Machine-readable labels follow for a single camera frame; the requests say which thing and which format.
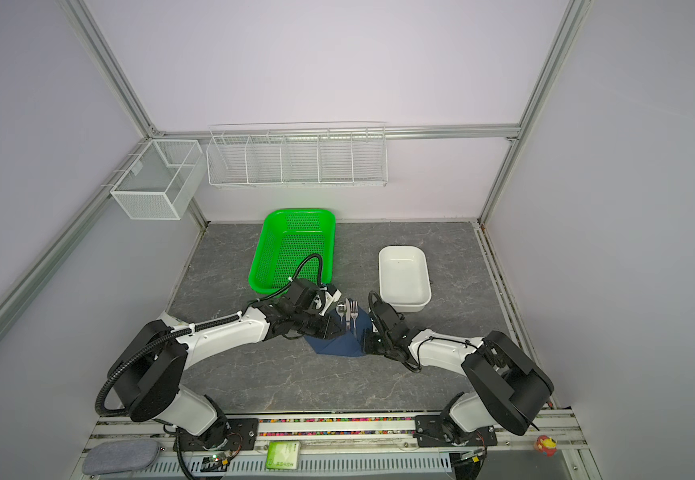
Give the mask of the silver spoon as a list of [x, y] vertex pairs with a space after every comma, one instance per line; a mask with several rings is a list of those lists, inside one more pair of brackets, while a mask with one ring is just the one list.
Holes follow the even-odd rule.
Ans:
[[337, 305], [336, 311], [337, 311], [337, 314], [339, 315], [339, 318], [340, 318], [341, 332], [343, 334], [345, 334], [348, 331], [347, 330], [347, 322], [346, 322], [347, 305], [344, 302], [340, 302]]

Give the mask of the dark blue paper napkin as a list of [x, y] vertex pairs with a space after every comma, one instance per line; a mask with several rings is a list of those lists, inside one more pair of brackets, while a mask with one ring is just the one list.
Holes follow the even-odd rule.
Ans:
[[356, 358], [365, 356], [361, 340], [367, 330], [371, 330], [371, 318], [363, 308], [359, 308], [357, 325], [353, 330], [330, 340], [312, 336], [305, 336], [304, 339], [317, 354]]

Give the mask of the silver fork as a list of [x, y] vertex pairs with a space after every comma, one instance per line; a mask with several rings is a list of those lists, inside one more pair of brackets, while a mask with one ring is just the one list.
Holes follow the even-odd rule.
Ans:
[[357, 338], [357, 320], [359, 320], [359, 303], [355, 300], [349, 302], [351, 306], [351, 333]]

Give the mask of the silver knife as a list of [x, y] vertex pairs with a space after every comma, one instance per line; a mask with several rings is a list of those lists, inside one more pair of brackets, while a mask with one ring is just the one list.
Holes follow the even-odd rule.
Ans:
[[353, 332], [353, 317], [351, 317], [351, 300], [346, 300], [345, 303], [345, 326], [346, 332]]

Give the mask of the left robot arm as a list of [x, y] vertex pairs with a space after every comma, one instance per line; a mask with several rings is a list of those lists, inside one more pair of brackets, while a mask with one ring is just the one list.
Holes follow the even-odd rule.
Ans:
[[147, 323], [110, 368], [95, 400], [97, 414], [168, 424], [178, 439], [188, 436], [205, 450], [225, 446], [230, 420], [215, 400], [185, 386], [184, 373], [210, 357], [278, 337], [340, 336], [343, 329], [331, 316], [340, 290], [321, 275], [303, 278], [304, 268], [237, 313], [200, 323], [163, 314]]

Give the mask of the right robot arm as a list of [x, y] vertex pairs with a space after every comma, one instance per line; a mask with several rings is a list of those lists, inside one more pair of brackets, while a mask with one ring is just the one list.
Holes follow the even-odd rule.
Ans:
[[483, 430], [493, 426], [523, 436], [551, 400], [555, 386], [549, 376], [501, 331], [465, 338], [411, 328], [373, 291], [369, 318], [365, 353], [397, 361], [413, 373], [426, 367], [453, 372], [473, 387], [457, 394], [439, 415], [417, 418], [421, 442], [462, 446], [477, 439], [485, 445]]

